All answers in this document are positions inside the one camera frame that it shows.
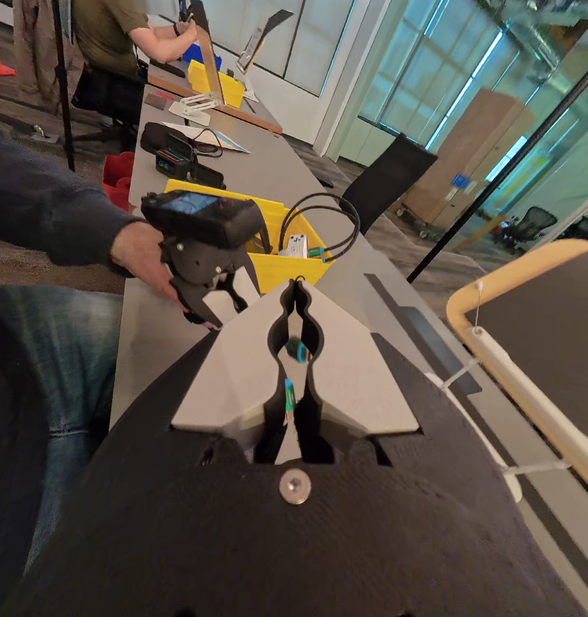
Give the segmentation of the cardboard box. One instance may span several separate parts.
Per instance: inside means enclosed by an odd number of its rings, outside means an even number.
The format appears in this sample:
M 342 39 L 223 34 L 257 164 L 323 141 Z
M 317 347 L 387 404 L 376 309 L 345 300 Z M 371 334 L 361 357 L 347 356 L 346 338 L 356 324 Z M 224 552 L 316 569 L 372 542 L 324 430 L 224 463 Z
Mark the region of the cardboard box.
M 481 89 L 401 205 L 424 233 L 444 233 L 490 183 L 488 177 L 535 122 L 519 99 Z

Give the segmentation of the yellow plastic bin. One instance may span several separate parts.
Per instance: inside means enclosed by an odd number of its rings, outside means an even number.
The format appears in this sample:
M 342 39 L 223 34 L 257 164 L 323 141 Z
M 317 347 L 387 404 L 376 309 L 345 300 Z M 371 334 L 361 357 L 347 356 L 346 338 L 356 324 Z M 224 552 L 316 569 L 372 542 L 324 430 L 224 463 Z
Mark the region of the yellow plastic bin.
M 267 294 L 277 285 L 288 279 L 296 279 L 303 276 L 305 280 L 315 285 L 331 266 L 327 262 L 330 252 L 318 258 L 297 258 L 278 256 L 279 236 L 287 208 L 281 202 L 275 202 L 260 197 L 253 197 L 236 192 L 210 188 L 200 184 L 183 182 L 170 179 L 166 183 L 165 192 L 185 190 L 212 196 L 231 197 L 235 199 L 251 199 L 259 206 L 266 222 L 270 245 L 273 250 L 270 255 L 264 253 L 249 254 L 256 272 L 259 284 L 259 292 Z
M 190 61 L 187 78 L 190 88 L 195 94 L 213 93 L 214 97 L 220 94 L 226 106 L 235 109 L 241 107 L 245 86 L 235 78 L 218 72 L 211 67 L 207 68 L 196 60 Z

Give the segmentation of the red chair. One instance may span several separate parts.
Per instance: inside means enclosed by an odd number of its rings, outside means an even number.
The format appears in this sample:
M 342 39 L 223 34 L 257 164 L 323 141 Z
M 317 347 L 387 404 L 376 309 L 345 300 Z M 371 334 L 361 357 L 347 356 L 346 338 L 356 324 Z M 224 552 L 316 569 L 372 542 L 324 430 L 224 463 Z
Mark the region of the red chair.
M 122 152 L 105 156 L 102 168 L 102 186 L 110 200 L 124 212 L 132 212 L 129 204 L 130 184 L 134 168 L 135 154 Z

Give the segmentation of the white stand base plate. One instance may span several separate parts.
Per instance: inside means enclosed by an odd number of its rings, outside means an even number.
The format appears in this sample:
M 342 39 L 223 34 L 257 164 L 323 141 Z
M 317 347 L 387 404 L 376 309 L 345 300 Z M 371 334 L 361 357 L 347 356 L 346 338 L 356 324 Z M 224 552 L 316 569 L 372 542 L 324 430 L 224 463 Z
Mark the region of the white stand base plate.
M 499 452 L 492 445 L 487 436 L 484 435 L 481 428 L 478 427 L 478 425 L 475 423 L 475 421 L 472 419 L 472 417 L 469 415 L 469 413 L 466 411 L 466 409 L 463 407 L 457 397 L 452 393 L 452 391 L 448 388 L 443 387 L 443 381 L 433 373 L 427 372 L 424 374 L 433 384 L 435 384 L 435 386 L 439 390 L 444 393 L 446 397 L 451 400 L 451 402 L 456 406 L 456 408 L 461 412 L 464 418 L 469 422 L 471 427 L 475 430 L 477 436 L 483 442 L 486 449 L 489 451 L 492 459 L 496 463 L 496 466 L 498 467 L 500 474 L 502 475 L 504 482 L 506 483 L 506 486 L 514 499 L 515 504 L 519 505 L 523 497 L 521 485 L 514 474 L 506 473 L 508 467 L 504 459 L 500 456 Z

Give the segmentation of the grey panel with wooden rim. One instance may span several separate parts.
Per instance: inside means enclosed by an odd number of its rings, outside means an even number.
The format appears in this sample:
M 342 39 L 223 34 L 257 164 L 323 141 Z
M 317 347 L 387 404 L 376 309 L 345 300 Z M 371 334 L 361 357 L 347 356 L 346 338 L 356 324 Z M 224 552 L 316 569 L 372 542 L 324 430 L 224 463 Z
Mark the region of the grey panel with wooden rim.
M 453 331 L 588 486 L 588 241 L 545 244 L 456 291 Z

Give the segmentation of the person's left forearm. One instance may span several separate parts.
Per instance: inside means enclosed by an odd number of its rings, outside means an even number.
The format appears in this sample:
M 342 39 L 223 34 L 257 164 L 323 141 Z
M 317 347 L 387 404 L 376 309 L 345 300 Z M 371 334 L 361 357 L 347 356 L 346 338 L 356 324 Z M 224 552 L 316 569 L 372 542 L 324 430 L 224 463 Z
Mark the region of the person's left forearm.
M 0 241 L 58 266 L 110 266 L 116 236 L 137 221 L 101 188 L 0 130 Z

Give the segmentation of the person's left hand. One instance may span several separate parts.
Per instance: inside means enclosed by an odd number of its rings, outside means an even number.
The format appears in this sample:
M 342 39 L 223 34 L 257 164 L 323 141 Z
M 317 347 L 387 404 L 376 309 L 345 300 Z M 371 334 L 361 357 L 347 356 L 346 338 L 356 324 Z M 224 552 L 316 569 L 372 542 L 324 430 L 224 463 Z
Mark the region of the person's left hand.
M 110 258 L 114 264 L 126 269 L 160 297 L 173 301 L 187 313 L 188 309 L 183 306 L 171 284 L 172 276 L 161 261 L 160 243 L 163 239 L 163 235 L 148 223 L 132 222 L 115 237 Z

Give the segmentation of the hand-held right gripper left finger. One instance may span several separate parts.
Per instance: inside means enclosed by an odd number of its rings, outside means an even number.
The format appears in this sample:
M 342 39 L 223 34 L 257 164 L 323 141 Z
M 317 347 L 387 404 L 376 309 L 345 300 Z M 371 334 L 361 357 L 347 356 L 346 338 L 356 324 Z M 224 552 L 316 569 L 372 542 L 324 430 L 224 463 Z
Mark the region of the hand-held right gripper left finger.
M 272 434 L 285 423 L 285 370 L 294 282 L 282 282 L 226 323 L 172 419 L 176 429 Z

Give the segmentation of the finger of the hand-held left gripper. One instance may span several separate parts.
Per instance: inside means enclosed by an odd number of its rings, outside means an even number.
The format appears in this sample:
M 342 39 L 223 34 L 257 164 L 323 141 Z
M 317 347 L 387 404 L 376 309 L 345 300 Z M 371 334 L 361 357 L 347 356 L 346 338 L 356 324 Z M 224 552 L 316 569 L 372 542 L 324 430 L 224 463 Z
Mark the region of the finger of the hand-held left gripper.
M 252 280 L 250 277 L 220 277 L 215 289 L 203 298 L 203 303 L 208 310 L 205 324 L 222 328 L 252 305 Z

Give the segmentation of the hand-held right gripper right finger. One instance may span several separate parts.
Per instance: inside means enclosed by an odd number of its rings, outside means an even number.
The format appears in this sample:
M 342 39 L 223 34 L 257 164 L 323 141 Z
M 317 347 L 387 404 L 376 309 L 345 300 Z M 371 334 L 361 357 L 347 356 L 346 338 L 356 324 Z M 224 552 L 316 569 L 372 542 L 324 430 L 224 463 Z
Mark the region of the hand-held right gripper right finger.
M 301 342 L 311 358 L 305 396 L 324 439 L 419 430 L 369 329 L 310 284 L 299 285 Z

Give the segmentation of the black device with coloured screen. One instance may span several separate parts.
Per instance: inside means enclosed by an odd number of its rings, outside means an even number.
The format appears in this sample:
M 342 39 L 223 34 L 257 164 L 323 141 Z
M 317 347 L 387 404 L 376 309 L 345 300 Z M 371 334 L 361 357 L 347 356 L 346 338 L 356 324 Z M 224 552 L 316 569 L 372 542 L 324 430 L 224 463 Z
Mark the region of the black device with coloured screen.
M 155 157 L 155 168 L 172 180 L 190 182 L 215 189 L 226 189 L 224 175 L 199 161 L 199 157 L 219 158 L 223 147 L 209 130 L 215 143 L 185 136 L 181 130 L 164 124 L 147 122 L 140 137 L 140 147 Z

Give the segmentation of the person's leg in jeans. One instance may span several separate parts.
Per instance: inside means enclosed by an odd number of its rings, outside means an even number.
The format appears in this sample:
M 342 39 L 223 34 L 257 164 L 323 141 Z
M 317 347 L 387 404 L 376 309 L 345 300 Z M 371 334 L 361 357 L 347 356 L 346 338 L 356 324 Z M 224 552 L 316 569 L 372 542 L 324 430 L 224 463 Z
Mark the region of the person's leg in jeans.
M 0 318 L 36 370 L 49 425 L 45 477 L 27 571 L 57 526 L 68 495 L 108 432 L 121 294 L 0 286 Z

